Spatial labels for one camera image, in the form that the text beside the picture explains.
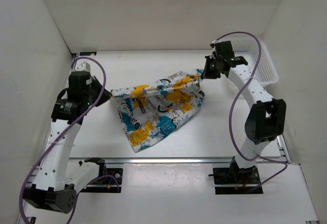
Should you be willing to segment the white printed shorts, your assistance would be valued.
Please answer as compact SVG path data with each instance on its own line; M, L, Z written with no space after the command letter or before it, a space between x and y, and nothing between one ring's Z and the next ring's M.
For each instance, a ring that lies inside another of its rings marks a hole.
M188 122L200 109L203 69L178 71L150 84L112 90L124 133L138 153Z

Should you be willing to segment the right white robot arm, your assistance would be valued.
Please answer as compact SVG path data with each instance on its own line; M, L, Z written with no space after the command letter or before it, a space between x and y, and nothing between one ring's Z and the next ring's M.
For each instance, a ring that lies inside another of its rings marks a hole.
M235 183L241 183L248 177L248 168L255 165L263 149L284 131L286 103L275 99L258 80L242 56L235 56L230 41L211 44L212 53L206 56L202 79L218 79L225 75L239 89L249 106L245 121L245 141L233 159L235 167L229 176Z

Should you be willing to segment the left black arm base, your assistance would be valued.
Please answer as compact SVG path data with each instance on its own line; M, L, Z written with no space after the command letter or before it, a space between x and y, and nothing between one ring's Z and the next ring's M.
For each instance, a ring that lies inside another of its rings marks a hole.
M121 193L123 168L109 166L102 158L86 158L79 161L82 177L77 192Z

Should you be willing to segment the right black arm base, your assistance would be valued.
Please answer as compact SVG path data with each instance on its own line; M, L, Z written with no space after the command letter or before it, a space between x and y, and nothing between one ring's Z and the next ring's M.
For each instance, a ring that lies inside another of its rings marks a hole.
M213 178L216 195L263 194L257 166L239 168L235 160L229 167L213 168L209 178Z

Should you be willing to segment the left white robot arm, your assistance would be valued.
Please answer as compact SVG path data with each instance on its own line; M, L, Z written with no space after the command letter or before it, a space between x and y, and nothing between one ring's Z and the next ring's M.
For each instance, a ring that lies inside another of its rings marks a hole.
M87 158L76 170L66 175L75 138L89 108L108 101L111 94L88 71L73 71L68 87L62 90L51 115L51 139L46 155L31 186L22 198L37 209L68 214L77 202L78 193L91 181L102 183L107 178L105 160Z

